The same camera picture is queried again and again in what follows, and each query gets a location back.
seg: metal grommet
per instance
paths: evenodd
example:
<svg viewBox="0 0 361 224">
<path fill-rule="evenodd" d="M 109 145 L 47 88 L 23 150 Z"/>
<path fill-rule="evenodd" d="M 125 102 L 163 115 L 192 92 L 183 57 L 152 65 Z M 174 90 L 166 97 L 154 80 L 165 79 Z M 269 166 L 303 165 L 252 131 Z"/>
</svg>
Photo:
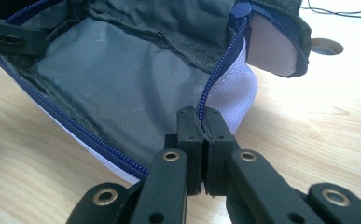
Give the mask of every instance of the metal grommet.
<svg viewBox="0 0 361 224">
<path fill-rule="evenodd" d="M 346 207 L 351 204 L 351 201 L 346 195 L 334 189 L 323 189 L 322 195 L 327 201 L 338 206 Z"/>
<path fill-rule="evenodd" d="M 116 200 L 117 196 L 115 189 L 101 189 L 93 196 L 93 202 L 99 206 L 109 205 Z"/>
<path fill-rule="evenodd" d="M 255 161 L 257 159 L 257 156 L 251 152 L 241 152 L 239 157 L 244 161 Z"/>
<path fill-rule="evenodd" d="M 177 161 L 180 155 L 177 152 L 168 151 L 163 153 L 162 158 L 166 161 Z"/>
</svg>

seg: round hole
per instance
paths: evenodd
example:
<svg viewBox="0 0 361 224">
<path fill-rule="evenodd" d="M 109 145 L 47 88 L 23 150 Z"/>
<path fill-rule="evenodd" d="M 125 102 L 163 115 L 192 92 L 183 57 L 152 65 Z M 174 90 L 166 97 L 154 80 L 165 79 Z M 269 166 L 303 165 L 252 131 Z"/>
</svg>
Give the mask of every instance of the round hole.
<svg viewBox="0 0 361 224">
<path fill-rule="evenodd" d="M 240 157 L 244 161 L 255 161 L 257 159 L 256 155 L 251 152 L 241 152 Z"/>
<path fill-rule="evenodd" d="M 341 192 L 334 190 L 334 189 L 324 189 L 322 191 L 323 197 L 338 206 L 346 207 L 351 204 L 351 201 L 349 200 L 346 195 L 342 194 Z"/>
<path fill-rule="evenodd" d="M 343 46 L 331 39 L 313 38 L 311 51 L 323 55 L 337 55 L 343 52 Z"/>
<path fill-rule="evenodd" d="M 117 196 L 115 189 L 101 189 L 93 196 L 93 202 L 99 206 L 109 205 L 116 200 Z"/>
<path fill-rule="evenodd" d="M 290 218 L 290 220 L 293 222 L 293 223 L 297 223 L 297 224 L 303 224 L 305 223 L 305 219 L 297 214 L 297 213 L 290 213 L 288 214 L 288 218 Z"/>
<path fill-rule="evenodd" d="M 166 161 L 177 161 L 180 158 L 180 155 L 177 152 L 165 152 L 162 158 Z"/>
<path fill-rule="evenodd" d="M 153 213 L 148 218 L 148 221 L 150 221 L 150 223 L 162 223 L 163 219 L 164 219 L 164 216 L 162 213 Z"/>
</svg>

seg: gray mesh lining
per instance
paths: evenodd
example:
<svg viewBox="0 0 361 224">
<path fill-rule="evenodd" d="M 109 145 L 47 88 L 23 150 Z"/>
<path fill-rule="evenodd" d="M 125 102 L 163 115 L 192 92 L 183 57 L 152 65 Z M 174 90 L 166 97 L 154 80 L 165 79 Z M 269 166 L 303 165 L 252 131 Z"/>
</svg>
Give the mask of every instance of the gray mesh lining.
<svg viewBox="0 0 361 224">
<path fill-rule="evenodd" d="M 92 19 L 55 39 L 31 70 L 56 104 L 145 167 L 209 77 L 164 46 Z"/>
</svg>

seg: black fabric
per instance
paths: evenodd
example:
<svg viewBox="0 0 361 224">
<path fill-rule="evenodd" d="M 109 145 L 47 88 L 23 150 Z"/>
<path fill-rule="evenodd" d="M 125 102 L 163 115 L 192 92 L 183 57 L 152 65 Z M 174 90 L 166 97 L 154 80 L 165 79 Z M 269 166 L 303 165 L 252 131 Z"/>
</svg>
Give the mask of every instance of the black fabric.
<svg viewBox="0 0 361 224">
<path fill-rule="evenodd" d="M 0 19 L 5 20 L 35 2 L 38 0 L 0 0 Z"/>
</svg>

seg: black cable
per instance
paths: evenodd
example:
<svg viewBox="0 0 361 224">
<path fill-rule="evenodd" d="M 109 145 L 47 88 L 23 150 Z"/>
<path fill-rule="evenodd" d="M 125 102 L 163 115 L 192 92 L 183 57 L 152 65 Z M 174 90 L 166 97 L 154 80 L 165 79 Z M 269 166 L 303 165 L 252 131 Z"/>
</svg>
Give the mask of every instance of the black cable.
<svg viewBox="0 0 361 224">
<path fill-rule="evenodd" d="M 302 9 L 309 9 L 312 12 L 319 14 L 331 14 L 342 17 L 351 17 L 351 18 L 361 18 L 361 16 L 355 16 L 354 14 L 361 14 L 361 11 L 353 11 L 353 12 L 334 12 L 320 7 L 312 7 L 310 0 L 308 0 L 308 7 L 302 7 Z"/>
</svg>

